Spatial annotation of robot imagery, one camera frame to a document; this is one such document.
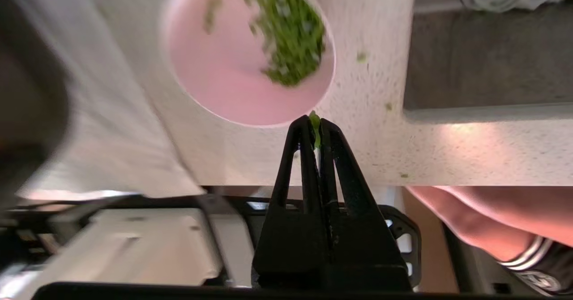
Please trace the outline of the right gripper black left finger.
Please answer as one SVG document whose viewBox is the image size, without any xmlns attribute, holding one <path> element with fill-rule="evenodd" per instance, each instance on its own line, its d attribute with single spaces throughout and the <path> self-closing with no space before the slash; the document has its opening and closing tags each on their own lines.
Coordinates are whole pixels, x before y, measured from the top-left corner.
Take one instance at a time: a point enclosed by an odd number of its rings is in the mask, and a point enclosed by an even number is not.
<svg viewBox="0 0 573 300">
<path fill-rule="evenodd" d="M 287 209 L 289 182 L 298 151 L 301 163 L 303 207 Z M 307 115 L 288 129 L 278 175 L 252 260 L 256 288 L 316 288 L 327 258 L 319 175 L 314 154 L 314 131 Z"/>
</svg>

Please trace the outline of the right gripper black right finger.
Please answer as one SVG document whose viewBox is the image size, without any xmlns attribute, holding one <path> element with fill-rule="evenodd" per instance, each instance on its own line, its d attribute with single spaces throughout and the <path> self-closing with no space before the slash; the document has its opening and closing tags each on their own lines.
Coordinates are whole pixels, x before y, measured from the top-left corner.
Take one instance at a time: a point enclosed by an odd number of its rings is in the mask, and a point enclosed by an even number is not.
<svg viewBox="0 0 573 300">
<path fill-rule="evenodd" d="M 411 253 L 397 239 L 411 220 L 378 206 L 338 126 L 321 119 L 321 183 L 331 259 L 325 275 L 334 290 L 411 290 Z"/>
</svg>

